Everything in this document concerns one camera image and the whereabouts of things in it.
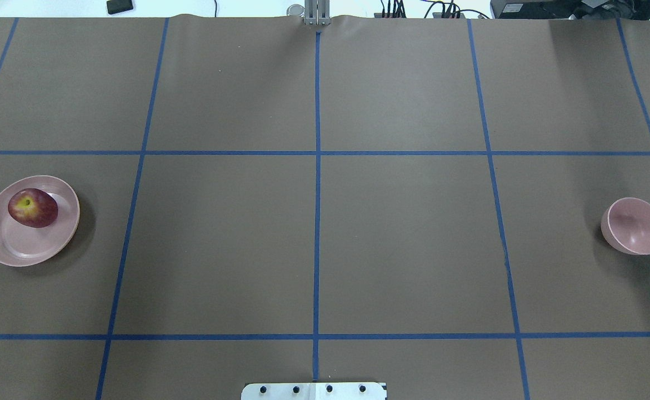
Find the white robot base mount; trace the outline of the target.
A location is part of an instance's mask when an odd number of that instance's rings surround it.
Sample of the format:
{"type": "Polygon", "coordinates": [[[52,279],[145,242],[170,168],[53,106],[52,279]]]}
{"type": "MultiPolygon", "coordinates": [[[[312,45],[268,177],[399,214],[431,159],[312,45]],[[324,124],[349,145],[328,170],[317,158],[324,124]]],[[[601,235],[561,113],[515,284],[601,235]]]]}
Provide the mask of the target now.
{"type": "Polygon", "coordinates": [[[248,384],[241,399],[387,399],[378,382],[303,382],[248,384]]]}

